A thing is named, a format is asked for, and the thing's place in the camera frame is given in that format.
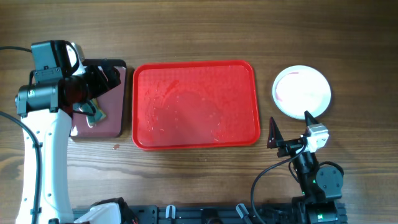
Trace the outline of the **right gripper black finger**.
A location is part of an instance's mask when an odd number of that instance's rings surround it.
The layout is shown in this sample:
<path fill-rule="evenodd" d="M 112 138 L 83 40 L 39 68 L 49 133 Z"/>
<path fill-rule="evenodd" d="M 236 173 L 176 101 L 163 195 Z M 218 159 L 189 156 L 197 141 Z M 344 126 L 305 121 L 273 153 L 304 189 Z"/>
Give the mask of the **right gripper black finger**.
<path fill-rule="evenodd" d="M 304 112 L 306 126 L 318 124 L 318 121 L 311 115 L 309 111 Z"/>
<path fill-rule="evenodd" d="M 281 147 L 284 139 L 277 127 L 277 124 L 273 117 L 269 119 L 269 136 L 267 140 L 267 148 Z"/>

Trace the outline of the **green and yellow sponge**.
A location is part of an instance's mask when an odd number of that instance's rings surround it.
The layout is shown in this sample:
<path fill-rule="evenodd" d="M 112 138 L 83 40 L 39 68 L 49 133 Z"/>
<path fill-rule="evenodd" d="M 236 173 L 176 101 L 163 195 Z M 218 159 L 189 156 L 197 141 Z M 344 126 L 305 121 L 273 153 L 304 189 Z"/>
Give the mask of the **green and yellow sponge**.
<path fill-rule="evenodd" d="M 88 126 L 91 128 L 106 118 L 106 113 L 100 108 L 96 98 L 90 100 L 89 103 L 81 105 L 80 111 L 92 114 L 92 116 L 86 116 Z"/>

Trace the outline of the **white plate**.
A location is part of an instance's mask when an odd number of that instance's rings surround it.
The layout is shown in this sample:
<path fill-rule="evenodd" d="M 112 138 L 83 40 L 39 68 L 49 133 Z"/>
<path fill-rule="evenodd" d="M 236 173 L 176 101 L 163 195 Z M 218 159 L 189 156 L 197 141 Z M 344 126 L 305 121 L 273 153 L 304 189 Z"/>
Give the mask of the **white plate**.
<path fill-rule="evenodd" d="M 306 65 L 293 65 L 281 71 L 271 93 L 281 112 L 300 120 L 305 119 L 306 111 L 315 118 L 323 114 L 332 97 L 331 86 L 323 74 Z"/>

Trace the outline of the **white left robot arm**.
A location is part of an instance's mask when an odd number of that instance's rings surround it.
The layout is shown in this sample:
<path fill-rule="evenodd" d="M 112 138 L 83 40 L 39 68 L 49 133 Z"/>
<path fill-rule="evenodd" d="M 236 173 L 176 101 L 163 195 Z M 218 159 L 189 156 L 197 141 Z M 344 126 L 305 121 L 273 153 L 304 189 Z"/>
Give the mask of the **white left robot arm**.
<path fill-rule="evenodd" d="M 46 65 L 31 72 L 35 83 L 16 96 L 18 124 L 24 132 L 24 178 L 16 223 L 71 223 L 67 180 L 67 147 L 73 114 L 91 99 L 124 81 L 127 66 L 120 59 L 87 59 L 68 73 Z"/>

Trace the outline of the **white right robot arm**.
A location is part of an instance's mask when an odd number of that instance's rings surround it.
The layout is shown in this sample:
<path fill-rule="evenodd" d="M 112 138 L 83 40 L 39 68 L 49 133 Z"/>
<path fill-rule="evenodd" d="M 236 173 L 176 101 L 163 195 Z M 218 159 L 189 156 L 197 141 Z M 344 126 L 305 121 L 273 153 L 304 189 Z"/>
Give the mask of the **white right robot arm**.
<path fill-rule="evenodd" d="M 277 157 L 288 157 L 288 167 L 298 182 L 302 195 L 290 204 L 291 223 L 343 223 L 337 200 L 342 197 L 344 170 L 334 162 L 319 162 L 315 153 L 326 145 L 329 130 L 308 111 L 304 112 L 306 129 L 296 139 L 285 140 L 274 118 L 269 120 L 267 147 L 277 149 Z"/>

